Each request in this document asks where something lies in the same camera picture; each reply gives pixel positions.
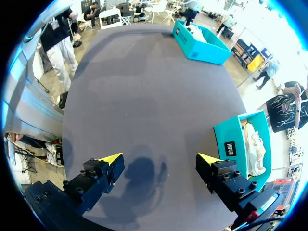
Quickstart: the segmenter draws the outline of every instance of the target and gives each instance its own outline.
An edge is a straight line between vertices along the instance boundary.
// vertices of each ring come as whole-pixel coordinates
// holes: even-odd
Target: bolt
[[[42,200],[42,198],[41,198],[40,196],[38,196],[38,197],[35,199],[36,203],[41,202],[41,200]]]
[[[236,191],[236,193],[237,193],[238,196],[242,196],[242,195],[244,194],[244,192],[245,192],[245,189],[243,189],[243,188],[239,188],[239,189]]]
[[[96,173],[91,174],[91,176],[92,176],[95,180],[97,180],[97,179],[98,179],[98,176],[97,176],[97,174],[96,174]]]
[[[223,180],[228,180],[228,179],[229,179],[229,175],[228,174],[223,175]]]
[[[240,175],[240,171],[239,170],[236,170],[235,172],[234,172],[234,175],[236,176],[236,177],[238,177],[239,175]]]
[[[82,176],[85,176],[85,175],[86,175],[86,171],[85,171],[85,170],[81,170],[81,171],[80,171],[80,174],[81,174]]]
[[[250,183],[249,188],[250,189],[256,189],[257,188],[258,183],[256,181],[253,181]]]
[[[44,195],[45,197],[49,197],[49,196],[50,196],[50,192],[49,192],[49,191],[45,191],[45,192],[43,192],[43,195]]]
[[[80,187],[76,188],[75,190],[76,190],[76,192],[77,192],[79,195],[83,195],[83,194],[84,194],[83,189],[80,188]]]

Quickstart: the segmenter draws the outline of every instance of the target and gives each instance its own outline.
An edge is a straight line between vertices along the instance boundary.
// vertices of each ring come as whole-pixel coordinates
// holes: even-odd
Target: gray tabletop
[[[224,66],[185,58],[172,27],[97,33],[76,71],[64,113],[69,180],[90,158],[124,153],[110,194],[84,214],[115,230],[222,230],[237,217],[195,170],[218,157],[213,126],[244,113]]]

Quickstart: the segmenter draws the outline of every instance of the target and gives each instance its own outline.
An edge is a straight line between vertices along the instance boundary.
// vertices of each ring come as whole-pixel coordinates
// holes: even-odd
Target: man's hand
[[[295,99],[295,103],[296,103],[296,108],[297,109],[301,109],[301,106],[302,106],[302,98],[299,96]]]
[[[294,87],[291,88],[291,93],[296,97],[296,98],[300,98],[299,94],[300,94],[300,86],[298,83],[295,84]]]

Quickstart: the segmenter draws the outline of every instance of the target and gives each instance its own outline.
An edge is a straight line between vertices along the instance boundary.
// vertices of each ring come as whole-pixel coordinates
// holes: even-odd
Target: black t-shirt
[[[285,83],[285,87],[291,88],[297,82],[287,82]],[[301,91],[304,90],[304,87],[299,84]],[[301,96],[302,100],[307,99],[306,92],[303,92]],[[268,100],[266,102],[266,107],[269,112],[269,119],[272,125],[273,131],[276,133],[278,131],[284,131],[288,128],[292,128],[295,126],[295,115],[296,115],[296,105],[291,105],[290,109],[287,111],[283,111],[282,105],[295,102],[295,96],[293,94],[287,95],[277,95],[276,97]],[[304,102],[301,105],[300,112],[300,122],[299,127],[303,127],[308,121],[308,102]]]
[[[45,52],[47,52],[51,47],[56,45],[58,42],[62,41],[66,37],[69,36],[68,28],[64,25],[62,21],[63,18],[68,18],[71,14],[72,10],[67,9],[63,13],[56,16],[54,19],[58,21],[59,27],[53,29],[51,26],[51,22],[48,22],[47,28],[44,33],[41,35],[40,40]]]
[[[84,16],[83,16],[84,20],[86,20],[87,19],[87,15],[88,14],[92,14],[94,12],[94,10],[95,10],[95,8],[93,8],[93,9],[91,9],[90,7],[87,8],[87,10],[85,11]]]

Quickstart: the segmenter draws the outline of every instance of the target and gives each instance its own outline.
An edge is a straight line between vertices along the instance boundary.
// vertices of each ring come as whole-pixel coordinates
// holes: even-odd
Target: box label
[[[225,143],[226,156],[236,156],[235,142],[226,142]]]

